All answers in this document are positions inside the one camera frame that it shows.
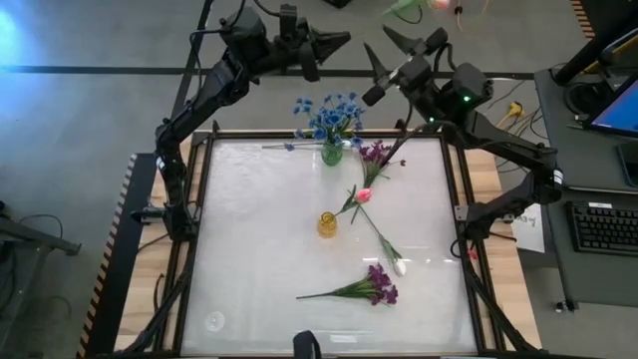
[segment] computer monitor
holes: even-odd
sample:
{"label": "computer monitor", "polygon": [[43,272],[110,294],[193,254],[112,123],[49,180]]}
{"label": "computer monitor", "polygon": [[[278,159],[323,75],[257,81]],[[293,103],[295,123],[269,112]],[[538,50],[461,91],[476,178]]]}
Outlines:
{"label": "computer monitor", "polygon": [[587,129],[638,138],[638,73],[614,93],[611,102],[590,115]]}

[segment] small yellow cup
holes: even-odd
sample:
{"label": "small yellow cup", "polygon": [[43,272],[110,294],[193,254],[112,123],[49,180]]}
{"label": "small yellow cup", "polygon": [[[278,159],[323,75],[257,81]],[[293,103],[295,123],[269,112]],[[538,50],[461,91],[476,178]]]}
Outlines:
{"label": "small yellow cup", "polygon": [[331,212],[323,212],[317,223],[319,235],[324,238],[332,238],[337,235],[337,216]]}

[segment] concrete floor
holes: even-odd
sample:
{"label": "concrete floor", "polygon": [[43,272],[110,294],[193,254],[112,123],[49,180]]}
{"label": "concrete floor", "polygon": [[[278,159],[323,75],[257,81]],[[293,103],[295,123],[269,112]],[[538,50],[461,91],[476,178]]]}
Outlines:
{"label": "concrete floor", "polygon": [[[300,13],[316,28],[353,33],[353,41],[325,64],[329,69],[369,69],[362,41],[370,43],[388,67],[400,64],[403,55],[380,31],[381,22],[415,37],[426,37],[444,26],[455,45],[455,61],[472,62],[484,71],[533,72],[567,61],[585,43],[568,0],[492,0],[484,16],[480,1],[468,1],[463,32],[449,11],[426,9],[420,25],[381,19],[378,14],[391,0],[353,0],[341,11],[319,0],[292,2],[298,2]],[[237,3],[215,1],[209,27],[234,11]],[[280,1],[263,3],[276,8]],[[0,66],[183,67],[187,35],[195,29],[202,4],[203,0],[2,0]],[[272,35],[276,22],[263,19]],[[222,50],[219,39],[206,38],[204,66],[212,65]],[[0,70],[0,143],[6,149],[0,157],[0,198],[15,217],[36,212],[57,215],[65,225],[65,236],[83,243],[79,256],[50,255],[30,299],[32,309],[19,318],[14,349],[43,351],[49,358],[74,356],[128,157],[153,150],[154,129],[170,113],[179,81],[180,76]],[[514,85],[497,81],[494,97]],[[239,104],[213,117],[225,129],[296,128],[302,125],[292,118],[290,108],[299,95],[362,94],[369,86],[365,79],[307,84],[270,77]],[[528,112],[535,110],[533,82],[524,83],[486,113],[497,122],[511,101],[521,102]],[[391,127],[407,111],[405,99],[397,93],[383,102],[383,107],[367,114],[368,128]],[[537,125],[543,135],[542,123]],[[210,123],[203,127],[210,128]],[[524,137],[538,141],[531,132]],[[501,181],[508,188],[521,178],[518,171],[503,174]],[[44,221],[34,226],[54,230]],[[525,277],[546,349],[611,358],[636,356],[632,339],[638,334],[634,325],[638,309],[583,305],[575,314],[559,315],[550,307],[561,299],[556,270],[530,267]],[[64,304],[52,300],[58,295],[71,303],[70,316]]]}

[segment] black keyboard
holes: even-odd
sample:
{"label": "black keyboard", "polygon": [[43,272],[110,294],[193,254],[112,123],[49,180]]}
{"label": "black keyboard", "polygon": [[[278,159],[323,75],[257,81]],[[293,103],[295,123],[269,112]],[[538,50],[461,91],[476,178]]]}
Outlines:
{"label": "black keyboard", "polygon": [[638,208],[580,201],[565,205],[577,251],[638,256]]}

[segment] white tray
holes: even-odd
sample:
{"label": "white tray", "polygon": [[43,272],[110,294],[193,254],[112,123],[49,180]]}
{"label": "white tray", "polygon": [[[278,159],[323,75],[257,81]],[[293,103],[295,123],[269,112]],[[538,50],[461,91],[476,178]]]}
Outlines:
{"label": "white tray", "polygon": [[[407,165],[377,178],[365,204],[409,260],[404,277],[363,215],[350,224],[354,209],[338,217],[336,237],[317,233],[319,215],[361,186],[358,154],[344,152],[331,168],[318,150],[261,147],[277,143],[214,143],[181,353],[290,354],[293,336],[307,329],[326,354],[476,352],[461,264],[450,254],[456,234],[440,141],[405,143],[394,160]],[[359,280],[377,261],[399,290],[394,306],[295,299]]]}

